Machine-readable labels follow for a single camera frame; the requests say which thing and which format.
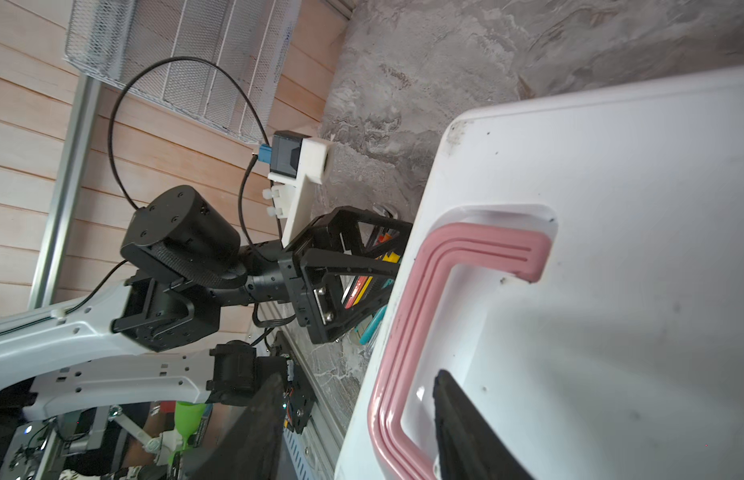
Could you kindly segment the pink tool box handle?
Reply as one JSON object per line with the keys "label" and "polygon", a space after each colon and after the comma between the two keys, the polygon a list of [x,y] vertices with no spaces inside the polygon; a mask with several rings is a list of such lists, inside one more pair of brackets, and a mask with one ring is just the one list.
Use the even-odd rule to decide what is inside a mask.
{"label": "pink tool box handle", "polygon": [[367,427],[378,460],[397,479],[432,479],[432,462],[401,427],[401,419],[441,295],[461,264],[537,282],[552,240],[544,233],[452,223],[430,233],[418,251],[391,323],[371,396]]}

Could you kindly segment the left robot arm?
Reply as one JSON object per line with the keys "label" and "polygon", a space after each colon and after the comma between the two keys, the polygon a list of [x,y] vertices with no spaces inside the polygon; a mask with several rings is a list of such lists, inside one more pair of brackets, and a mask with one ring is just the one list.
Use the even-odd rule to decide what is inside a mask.
{"label": "left robot arm", "polygon": [[132,217],[121,254],[136,274],[89,296],[0,318],[0,413],[28,411],[30,381],[76,364],[163,352],[219,329],[226,307],[289,304],[316,345],[334,342],[390,299],[412,224],[339,207],[287,243],[243,246],[193,187]]}

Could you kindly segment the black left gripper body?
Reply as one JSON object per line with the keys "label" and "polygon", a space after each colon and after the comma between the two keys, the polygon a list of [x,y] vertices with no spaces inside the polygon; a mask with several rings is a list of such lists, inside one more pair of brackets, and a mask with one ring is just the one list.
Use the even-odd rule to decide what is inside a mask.
{"label": "black left gripper body", "polygon": [[281,254],[281,271],[300,326],[314,344],[336,341],[388,303],[391,286],[348,308],[344,277],[395,279],[399,265],[383,260],[403,255],[413,224],[369,210],[338,207],[312,221]]}

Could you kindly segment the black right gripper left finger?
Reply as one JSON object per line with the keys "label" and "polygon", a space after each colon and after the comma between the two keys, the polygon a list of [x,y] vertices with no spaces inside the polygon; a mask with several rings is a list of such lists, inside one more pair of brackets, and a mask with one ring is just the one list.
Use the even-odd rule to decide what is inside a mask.
{"label": "black right gripper left finger", "polygon": [[192,479],[276,479],[286,417],[284,382],[270,376]]}

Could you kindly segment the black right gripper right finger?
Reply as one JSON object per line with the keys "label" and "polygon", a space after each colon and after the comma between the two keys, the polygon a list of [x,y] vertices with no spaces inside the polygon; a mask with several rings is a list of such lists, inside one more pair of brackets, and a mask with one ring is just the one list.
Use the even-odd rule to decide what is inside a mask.
{"label": "black right gripper right finger", "polygon": [[450,372],[433,390],[438,465],[443,479],[529,479]]}

